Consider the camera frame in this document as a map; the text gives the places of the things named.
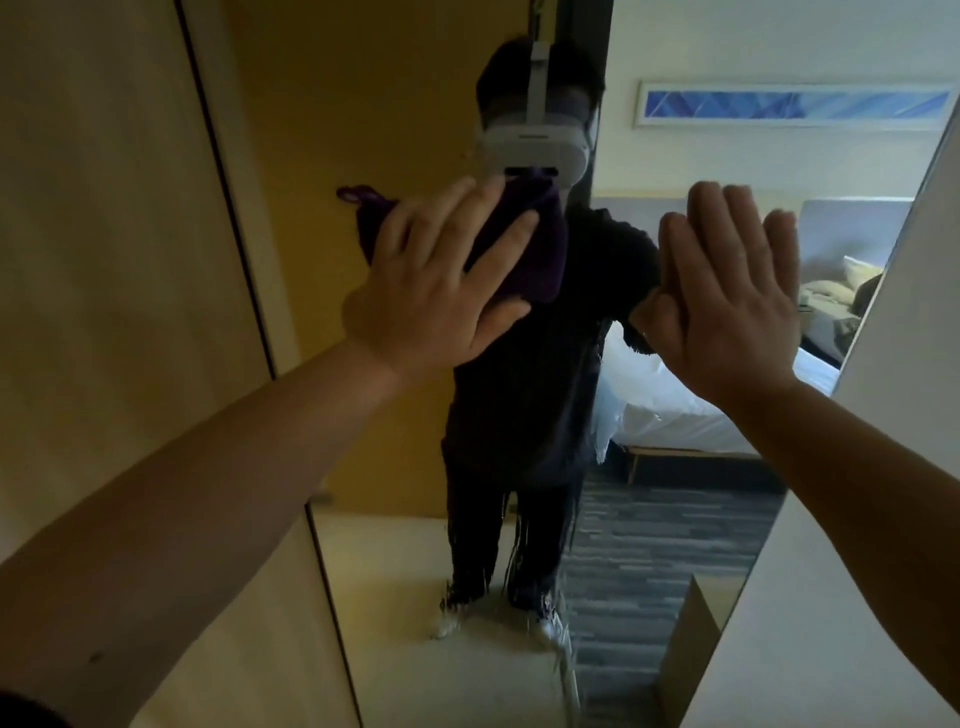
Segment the hand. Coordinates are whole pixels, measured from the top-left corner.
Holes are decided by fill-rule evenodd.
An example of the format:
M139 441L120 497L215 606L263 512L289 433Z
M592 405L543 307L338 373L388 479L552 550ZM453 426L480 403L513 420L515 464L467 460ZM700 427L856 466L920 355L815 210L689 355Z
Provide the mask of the hand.
M504 187L455 182L427 202L404 201L380 227L366 282L344 301L347 337L393 372L415 377L479 355L530 311L510 299L487 307L516 265L538 215L520 215L464 273L473 241Z
M660 223L660 259L661 286L631 323L694 394L732 415L798 384L792 213L761 223L749 187L698 182L687 215Z

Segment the gray carpet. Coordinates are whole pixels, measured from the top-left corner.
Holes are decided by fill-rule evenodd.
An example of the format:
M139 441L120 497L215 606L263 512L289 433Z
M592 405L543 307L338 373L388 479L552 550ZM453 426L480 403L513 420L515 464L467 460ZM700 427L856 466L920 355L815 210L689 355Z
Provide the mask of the gray carpet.
M590 472L564 559L582 728L663 725L653 683L690 575L749 570L783 500L759 462L650 460L632 485L622 456Z

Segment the bed frame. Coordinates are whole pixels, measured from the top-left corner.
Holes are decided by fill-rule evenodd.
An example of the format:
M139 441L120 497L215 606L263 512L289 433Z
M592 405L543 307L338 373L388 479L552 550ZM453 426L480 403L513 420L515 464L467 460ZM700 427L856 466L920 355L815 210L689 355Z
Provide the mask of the bed frame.
M709 452L701 449L683 449L683 448L639 448L628 446L626 448L633 458L633 465L630 467L630 477L627 479L627 485L634 484L636 475L636 465L641 457L723 457L731 460L759 460L760 456L750 452Z

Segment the white bedsheet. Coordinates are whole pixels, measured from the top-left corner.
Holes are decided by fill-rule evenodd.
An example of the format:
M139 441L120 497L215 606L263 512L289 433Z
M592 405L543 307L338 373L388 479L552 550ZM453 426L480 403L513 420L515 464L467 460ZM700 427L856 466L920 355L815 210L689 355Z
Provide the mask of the white bedsheet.
M803 350L797 352L793 369L797 377L825 394L833 391L839 375ZM600 462L610 440L643 448L755 452L730 419L684 387L659 356L631 350L617 323L607 334L593 432Z

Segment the wrist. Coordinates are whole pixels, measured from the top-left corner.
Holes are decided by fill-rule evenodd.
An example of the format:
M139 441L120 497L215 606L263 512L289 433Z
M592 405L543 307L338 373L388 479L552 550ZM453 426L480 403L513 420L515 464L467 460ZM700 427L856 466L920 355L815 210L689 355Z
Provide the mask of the wrist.
M406 377L362 342L346 338L338 348L343 352L353 374L362 378L372 393L388 399L406 387Z
M807 384L792 377L782 385L738 398L723 407L723 410L737 427L743 429L788 413L795 403L803 400L810 391L812 390Z

